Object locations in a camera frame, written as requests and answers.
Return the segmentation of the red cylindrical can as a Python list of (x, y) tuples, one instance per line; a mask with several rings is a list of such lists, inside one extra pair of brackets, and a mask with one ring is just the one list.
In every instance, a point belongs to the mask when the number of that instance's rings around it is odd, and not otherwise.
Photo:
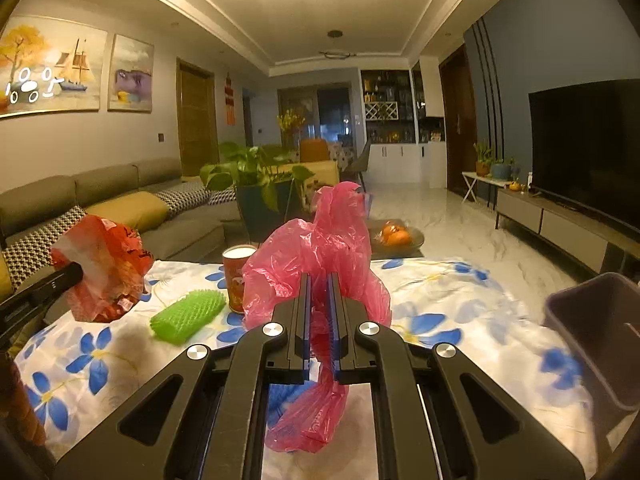
[(244, 278), (243, 266), (254, 255), (257, 248), (251, 244), (236, 245), (227, 248), (222, 253), (224, 279), (227, 284), (229, 308), (240, 315), (244, 314)]

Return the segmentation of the wooden door left wall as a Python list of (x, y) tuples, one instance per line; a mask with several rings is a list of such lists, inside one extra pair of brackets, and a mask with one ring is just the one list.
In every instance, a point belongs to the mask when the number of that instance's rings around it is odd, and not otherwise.
[(177, 58), (176, 101), (182, 175), (194, 178), (219, 162), (215, 75)]

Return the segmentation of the pink plastic bag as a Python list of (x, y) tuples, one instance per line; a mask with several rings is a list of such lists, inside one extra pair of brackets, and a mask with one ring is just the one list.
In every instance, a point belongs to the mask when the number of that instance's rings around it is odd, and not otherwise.
[(359, 185), (325, 186), (314, 202), (314, 220), (286, 222), (243, 266), (248, 330), (268, 322), (276, 304), (298, 294), (302, 274), (311, 276), (310, 348), (320, 363), (319, 377), (268, 430), (266, 445), (276, 452), (319, 452), (345, 411), (349, 388), (334, 380), (330, 365), (328, 275), (338, 275), (342, 295), (361, 302), (370, 320), (384, 326), (392, 322), (390, 293), (370, 269), (366, 196)]

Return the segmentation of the grey sectional sofa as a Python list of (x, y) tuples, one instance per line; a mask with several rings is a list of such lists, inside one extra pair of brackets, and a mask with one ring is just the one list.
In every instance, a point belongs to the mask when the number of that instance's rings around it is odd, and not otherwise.
[(157, 260), (214, 262), (244, 234), (234, 193), (207, 191), (177, 159), (47, 177), (1, 194), (1, 297), (51, 271), (51, 245), (88, 214), (137, 231)]

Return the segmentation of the potted green plant teal pot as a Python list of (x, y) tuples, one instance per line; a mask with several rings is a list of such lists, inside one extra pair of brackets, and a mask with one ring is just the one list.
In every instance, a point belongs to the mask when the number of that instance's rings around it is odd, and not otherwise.
[(233, 188), (248, 239), (264, 242), (288, 220), (307, 217), (305, 182), (314, 173), (284, 148), (242, 146), (224, 142), (221, 162), (206, 164), (200, 178), (209, 191)]

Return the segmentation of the green foam fruit net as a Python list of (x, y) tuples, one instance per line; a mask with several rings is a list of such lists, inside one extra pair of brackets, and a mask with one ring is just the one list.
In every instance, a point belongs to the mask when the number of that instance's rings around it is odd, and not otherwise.
[(168, 344), (185, 344), (201, 328), (212, 322), (226, 304), (216, 290), (194, 290), (150, 319), (150, 329)]

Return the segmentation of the floral blue white tablecloth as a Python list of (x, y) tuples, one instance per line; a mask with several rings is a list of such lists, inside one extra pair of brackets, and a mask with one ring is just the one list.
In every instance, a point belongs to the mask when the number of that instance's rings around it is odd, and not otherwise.
[[(598, 459), (591, 399), (582, 370), (562, 338), (530, 316), (525, 304), (488, 271), (461, 260), (375, 261), (390, 293), (392, 326), (410, 344), (458, 346), (533, 414), (594, 474)], [(61, 456), (166, 364), (179, 348), (157, 340), (151, 318), (194, 290), (224, 292), (216, 264), (157, 262), (146, 291), (123, 318), (79, 323), (63, 314), (36, 333), (17, 356), (30, 404)], [(267, 479), (373, 479), (370, 392), (350, 390), (333, 440), (314, 454), (267, 452)]]

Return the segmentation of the yellow cushion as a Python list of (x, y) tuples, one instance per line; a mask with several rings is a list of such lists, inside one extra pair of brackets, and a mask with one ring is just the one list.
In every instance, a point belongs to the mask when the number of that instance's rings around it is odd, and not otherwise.
[(169, 206), (155, 194), (140, 191), (91, 205), (86, 213), (144, 233), (167, 219)]

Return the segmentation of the dark wooden door right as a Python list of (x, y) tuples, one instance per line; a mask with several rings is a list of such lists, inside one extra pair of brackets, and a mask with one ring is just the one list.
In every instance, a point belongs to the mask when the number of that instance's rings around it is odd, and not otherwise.
[(475, 169), (477, 140), (474, 91), (465, 46), (439, 65), (445, 111), (447, 188), (463, 196), (468, 190), (463, 171)]

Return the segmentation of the black flat television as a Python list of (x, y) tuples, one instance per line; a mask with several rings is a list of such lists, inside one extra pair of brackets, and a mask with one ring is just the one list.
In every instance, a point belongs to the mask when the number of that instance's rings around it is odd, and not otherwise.
[(639, 81), (573, 84), (528, 96), (537, 190), (639, 227)]

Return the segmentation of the orange dining chair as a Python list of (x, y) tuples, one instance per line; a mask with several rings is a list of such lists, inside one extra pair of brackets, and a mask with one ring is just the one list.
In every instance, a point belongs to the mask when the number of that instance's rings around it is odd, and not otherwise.
[(324, 162), (330, 159), (329, 144), (324, 139), (303, 139), (299, 143), (300, 162)]

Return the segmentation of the grey tv console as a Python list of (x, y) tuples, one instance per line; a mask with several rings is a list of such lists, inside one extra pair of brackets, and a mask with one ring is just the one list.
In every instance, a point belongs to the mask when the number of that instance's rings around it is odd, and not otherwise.
[(617, 272), (639, 281), (639, 242), (561, 204), (499, 188), (496, 226), (509, 219), (580, 263), (592, 273)]

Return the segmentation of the red printed plastic bag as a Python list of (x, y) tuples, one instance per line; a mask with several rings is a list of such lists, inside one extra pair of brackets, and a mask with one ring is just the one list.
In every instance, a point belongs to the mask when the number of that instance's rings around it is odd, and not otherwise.
[(80, 282), (64, 294), (78, 322), (108, 323), (124, 316), (144, 293), (154, 262), (137, 231), (87, 214), (51, 247), (56, 270), (77, 263)]

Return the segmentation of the houndstooth cushion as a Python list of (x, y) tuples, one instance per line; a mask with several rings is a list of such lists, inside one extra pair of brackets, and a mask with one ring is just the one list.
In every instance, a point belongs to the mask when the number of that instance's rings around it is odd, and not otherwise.
[(2, 255), (12, 285), (17, 288), (32, 274), (45, 266), (52, 266), (51, 247), (85, 215), (81, 207), (73, 206), (65, 214), (9, 244)]

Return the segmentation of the small purple painting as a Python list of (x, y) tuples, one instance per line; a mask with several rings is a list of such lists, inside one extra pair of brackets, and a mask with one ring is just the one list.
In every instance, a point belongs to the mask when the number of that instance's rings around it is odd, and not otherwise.
[(152, 44), (116, 34), (110, 58), (107, 110), (151, 113), (153, 66)]

